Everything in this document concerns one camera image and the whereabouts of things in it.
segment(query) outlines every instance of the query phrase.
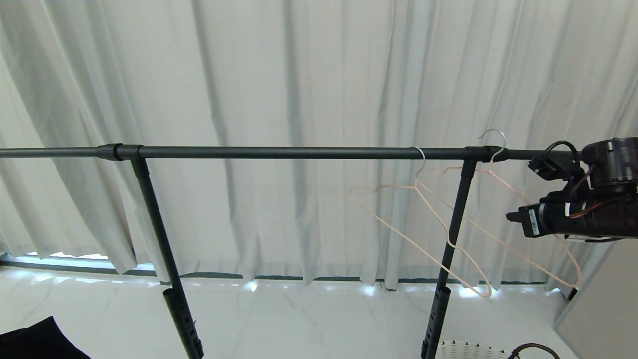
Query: garment rack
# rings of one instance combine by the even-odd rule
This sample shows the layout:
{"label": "garment rack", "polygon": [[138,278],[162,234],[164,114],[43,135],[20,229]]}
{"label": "garment rack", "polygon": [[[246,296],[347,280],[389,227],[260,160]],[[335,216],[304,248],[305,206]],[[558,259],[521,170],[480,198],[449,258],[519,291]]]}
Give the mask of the garment rack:
{"label": "garment rack", "polygon": [[[477,162],[531,160],[543,153],[535,149],[508,149],[499,146],[467,146],[464,148],[421,148],[426,159],[462,160],[461,179],[456,194],[452,219],[450,221],[449,240],[456,244],[459,228],[463,219],[465,203],[470,191]],[[569,151],[557,151],[571,157]],[[175,322],[189,359],[204,356],[202,341],[197,335],[195,321],[191,315],[184,287],[170,243],[162,221],[160,207],[152,187],[146,158],[305,158],[305,159],[389,159],[420,160],[422,153],[413,147],[376,148],[376,147],[196,147],[196,146],[143,146],[139,144],[104,144],[96,147],[66,148],[6,148],[0,149],[0,158],[52,158],[52,157],[97,157],[111,161],[129,160],[137,177],[142,197],[146,205],[156,239],[166,264],[171,288],[164,290],[168,310]],[[441,264],[450,268],[454,247],[445,245]],[[436,348],[443,328],[443,319],[450,300],[447,287],[448,272],[441,269],[434,300],[430,311],[426,336],[421,345],[421,358],[434,359]]]}

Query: brown basket handle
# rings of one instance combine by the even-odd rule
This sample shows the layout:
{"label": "brown basket handle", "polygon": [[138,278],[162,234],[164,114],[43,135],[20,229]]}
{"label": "brown basket handle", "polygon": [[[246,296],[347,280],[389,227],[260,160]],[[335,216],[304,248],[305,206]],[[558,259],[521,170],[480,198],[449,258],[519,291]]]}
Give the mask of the brown basket handle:
{"label": "brown basket handle", "polygon": [[539,348],[539,349],[543,349],[544,351],[547,351],[548,353],[552,354],[554,356],[555,359],[560,359],[560,357],[558,356],[558,354],[556,354],[556,352],[548,347],[548,346],[544,346],[543,344],[538,344],[538,343],[525,343],[525,344],[521,344],[519,346],[517,346],[513,351],[512,351],[512,355],[510,355],[510,357],[508,359],[520,359],[519,353],[523,350],[523,349],[527,349],[527,348]]}

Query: floor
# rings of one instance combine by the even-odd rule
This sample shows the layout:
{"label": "floor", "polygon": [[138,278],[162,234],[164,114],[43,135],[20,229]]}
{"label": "floor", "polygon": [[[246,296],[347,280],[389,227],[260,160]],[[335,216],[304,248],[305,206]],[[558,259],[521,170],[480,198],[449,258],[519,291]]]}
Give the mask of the floor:
{"label": "floor", "polygon": [[[434,286],[386,291],[358,282],[185,279],[204,358],[419,357]],[[153,277],[0,268],[0,332],[53,315],[94,359],[185,358]],[[575,358],[551,328],[567,304],[541,286],[504,286],[493,298],[452,286],[442,340],[513,349],[551,346]],[[550,358],[527,349],[523,358]]]}

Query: silver metal hook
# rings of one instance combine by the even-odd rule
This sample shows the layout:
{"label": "silver metal hook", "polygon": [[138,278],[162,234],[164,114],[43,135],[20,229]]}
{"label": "silver metal hook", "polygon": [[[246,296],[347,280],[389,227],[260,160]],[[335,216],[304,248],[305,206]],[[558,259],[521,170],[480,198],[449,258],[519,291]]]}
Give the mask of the silver metal hook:
{"label": "silver metal hook", "polygon": [[503,133],[503,131],[501,130],[497,130],[495,128],[490,128],[489,130],[485,131],[481,137],[479,137],[478,139],[482,139],[483,137],[485,137],[485,135],[487,135],[488,132],[490,131],[496,131],[499,134],[501,134],[501,136],[503,136],[503,147],[501,147],[501,149],[499,149],[493,156],[492,159],[490,160],[490,162],[494,162],[494,157],[496,157],[499,153],[503,152],[503,150],[505,150],[505,148],[507,147],[507,137],[505,136],[505,134]]}
{"label": "silver metal hook", "polygon": [[414,178],[418,179],[419,178],[419,173],[421,173],[421,171],[423,171],[423,169],[426,168],[426,154],[423,153],[423,150],[420,147],[412,146],[412,148],[416,148],[419,152],[421,152],[421,156],[423,156],[423,165],[417,171],[417,174],[414,176]]}

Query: black motor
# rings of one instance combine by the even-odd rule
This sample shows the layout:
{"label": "black motor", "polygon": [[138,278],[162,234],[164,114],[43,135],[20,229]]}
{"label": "black motor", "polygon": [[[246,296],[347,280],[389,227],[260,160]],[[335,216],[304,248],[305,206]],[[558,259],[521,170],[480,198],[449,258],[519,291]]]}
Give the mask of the black motor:
{"label": "black motor", "polygon": [[[574,160],[551,152],[559,144],[570,146]],[[580,159],[589,166],[587,172]],[[523,225],[526,237],[560,233],[638,238],[638,137],[595,142],[580,155],[571,143],[558,141],[533,158],[529,167],[547,181],[563,179],[567,185],[539,203],[507,214],[508,220]]]}

